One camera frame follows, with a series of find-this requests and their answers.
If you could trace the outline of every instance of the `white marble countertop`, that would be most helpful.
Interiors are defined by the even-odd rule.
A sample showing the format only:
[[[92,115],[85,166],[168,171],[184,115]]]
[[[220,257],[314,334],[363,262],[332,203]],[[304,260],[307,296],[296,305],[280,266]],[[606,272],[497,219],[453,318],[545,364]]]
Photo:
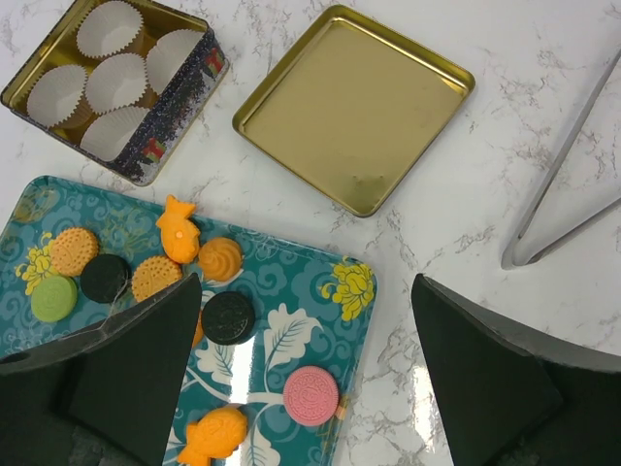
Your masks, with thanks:
[[[0,2],[0,83],[71,0]],[[231,116],[328,0],[163,0],[204,17],[232,69],[149,187],[137,188],[0,110],[0,224],[48,174],[162,203],[370,262],[380,293],[337,464],[450,465],[409,304],[415,274],[537,329],[621,354],[621,212],[541,262],[500,256],[579,107],[621,45],[610,0],[348,0],[471,71],[462,111],[374,216],[356,218],[240,138]],[[528,244],[542,244],[619,195],[615,72],[546,199]]]

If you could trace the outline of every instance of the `metal tongs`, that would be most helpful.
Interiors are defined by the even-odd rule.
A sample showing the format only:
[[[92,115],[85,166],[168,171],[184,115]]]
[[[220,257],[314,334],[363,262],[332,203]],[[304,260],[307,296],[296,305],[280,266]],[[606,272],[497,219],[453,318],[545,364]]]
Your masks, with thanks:
[[[501,259],[501,265],[504,269],[510,269],[513,267],[529,265],[529,264],[533,264],[539,261],[542,257],[545,257],[551,252],[557,250],[562,245],[567,243],[569,240],[577,236],[579,233],[586,230],[589,226],[591,226],[598,220],[604,218],[607,214],[614,211],[617,207],[621,206],[621,198],[618,198],[615,201],[608,204],[607,206],[605,206],[603,209],[589,216],[586,220],[579,223],[577,226],[572,228],[567,233],[561,235],[559,238],[551,242],[549,245],[547,245],[543,249],[533,254],[530,258],[527,258],[524,261],[516,262],[515,257],[514,257],[515,247],[520,242],[520,240],[524,237],[524,235],[526,235],[526,232],[531,226],[533,218],[535,217],[535,214],[537,213],[537,210],[539,206],[541,205],[541,202],[543,201],[543,198],[545,197],[547,190],[552,185],[552,182],[554,181],[554,178],[556,177],[559,169],[561,168],[561,165],[563,165],[563,162],[567,158],[567,154],[570,152],[570,149],[572,148],[573,143],[575,142],[578,134],[580,134],[580,131],[582,130],[582,126],[584,126],[584,122],[586,121],[587,117],[591,114],[591,110],[593,109],[595,102],[598,100],[598,97],[602,93],[602,90],[604,89],[605,84],[608,81],[608,78],[612,74],[612,71],[614,71],[614,68],[616,67],[617,62],[619,61],[620,57],[621,57],[621,50],[617,52],[614,58],[609,62],[607,68],[605,69],[604,73],[600,77],[600,80],[598,81],[595,88],[591,92],[589,99],[586,101],[586,104],[580,111],[577,120],[573,124],[572,130],[570,131],[570,134],[565,140],[565,143],[563,143],[563,146],[559,150],[559,153],[556,155],[556,158],[552,162],[550,170],[548,171],[547,175],[543,179],[543,182],[541,183],[541,185],[535,192],[535,196],[533,197],[533,200],[531,201],[531,203],[528,205],[528,208],[526,209],[524,216],[520,219],[517,225],[517,228],[515,229],[515,233],[509,239],[507,248],[503,252],[503,256]]]

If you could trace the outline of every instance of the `green macaron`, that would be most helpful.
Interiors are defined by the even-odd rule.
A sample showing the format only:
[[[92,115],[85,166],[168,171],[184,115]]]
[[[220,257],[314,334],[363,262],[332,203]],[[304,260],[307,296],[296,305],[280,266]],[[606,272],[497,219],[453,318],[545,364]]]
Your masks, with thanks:
[[[48,277],[32,292],[32,314],[41,322],[58,322],[68,316],[78,301],[76,283],[66,277]]]

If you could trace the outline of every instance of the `paper cup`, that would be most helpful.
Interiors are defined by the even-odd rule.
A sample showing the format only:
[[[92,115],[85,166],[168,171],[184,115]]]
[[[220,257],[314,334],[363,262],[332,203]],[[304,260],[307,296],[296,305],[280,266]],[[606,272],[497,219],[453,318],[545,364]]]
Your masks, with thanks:
[[[46,128],[71,129],[84,124],[92,115],[84,97],[87,76],[78,65],[48,71],[28,95],[28,115]]]
[[[80,147],[100,160],[112,162],[147,114],[148,109],[125,107],[100,116],[84,133]]]
[[[203,34],[180,29],[162,37],[147,55],[148,82],[155,93],[164,91]]]
[[[151,97],[145,61],[136,53],[111,56],[86,84],[86,99],[97,115],[130,105],[147,107]]]
[[[143,16],[128,3],[113,0],[88,14],[78,30],[78,49],[103,60],[120,52],[139,52],[143,44]]]

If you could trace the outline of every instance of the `square metal tray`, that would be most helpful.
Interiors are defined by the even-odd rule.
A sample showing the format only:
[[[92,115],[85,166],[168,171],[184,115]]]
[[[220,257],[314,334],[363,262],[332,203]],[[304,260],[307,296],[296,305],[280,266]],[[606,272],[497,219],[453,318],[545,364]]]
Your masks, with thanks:
[[[372,215],[474,89],[474,77],[347,7],[326,10],[233,118],[255,146]]]

